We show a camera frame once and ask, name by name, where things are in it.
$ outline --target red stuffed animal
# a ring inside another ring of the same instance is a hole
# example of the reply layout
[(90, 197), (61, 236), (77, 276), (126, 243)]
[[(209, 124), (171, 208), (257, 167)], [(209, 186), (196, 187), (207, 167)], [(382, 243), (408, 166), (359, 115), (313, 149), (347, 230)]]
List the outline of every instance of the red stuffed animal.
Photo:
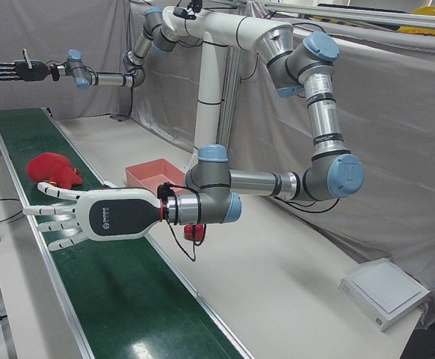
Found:
[(42, 153), (32, 159), (26, 166), (26, 174), (35, 182), (47, 181), (60, 188), (71, 189), (72, 185), (81, 185), (79, 169), (72, 168), (65, 156), (57, 153)]

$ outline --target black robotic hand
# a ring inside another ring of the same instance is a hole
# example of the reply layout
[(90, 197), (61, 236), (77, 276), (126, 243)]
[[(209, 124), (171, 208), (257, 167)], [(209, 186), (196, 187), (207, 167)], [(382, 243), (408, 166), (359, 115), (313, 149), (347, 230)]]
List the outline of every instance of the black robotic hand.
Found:
[(50, 68), (42, 61), (30, 60), (23, 49), (24, 60), (0, 62), (0, 81), (42, 81), (50, 74)]

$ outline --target white device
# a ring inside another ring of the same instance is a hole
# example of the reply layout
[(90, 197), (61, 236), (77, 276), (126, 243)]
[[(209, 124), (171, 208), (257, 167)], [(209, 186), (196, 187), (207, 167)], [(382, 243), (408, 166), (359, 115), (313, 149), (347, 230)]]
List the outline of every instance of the white device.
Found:
[(366, 263), (345, 277), (339, 288), (380, 331), (415, 309), (429, 293), (387, 260)]

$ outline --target pink plastic tray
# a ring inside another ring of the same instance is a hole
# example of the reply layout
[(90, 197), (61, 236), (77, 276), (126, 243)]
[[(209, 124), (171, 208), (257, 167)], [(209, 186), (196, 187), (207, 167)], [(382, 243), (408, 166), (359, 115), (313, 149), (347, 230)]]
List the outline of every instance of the pink plastic tray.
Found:
[[(185, 174), (165, 159), (156, 159), (126, 168), (128, 187), (148, 188), (154, 194), (156, 194), (158, 186), (164, 182), (182, 185), (184, 178)], [(182, 193), (186, 190), (175, 188), (174, 191)]]

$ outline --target conveyor belt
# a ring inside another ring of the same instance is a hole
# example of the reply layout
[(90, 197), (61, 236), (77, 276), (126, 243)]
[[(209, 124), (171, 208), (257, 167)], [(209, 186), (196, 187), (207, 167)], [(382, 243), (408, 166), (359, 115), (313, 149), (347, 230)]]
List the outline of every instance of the conveyor belt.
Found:
[[(63, 154), (80, 169), (84, 184), (76, 189), (101, 187), (43, 109), (0, 111), (0, 142), (31, 205), (66, 202), (39, 192), (25, 173), (28, 161), (43, 152)], [(72, 231), (43, 238), (48, 244)], [(95, 358), (242, 358), (145, 238), (88, 240), (52, 252), (52, 259)]]

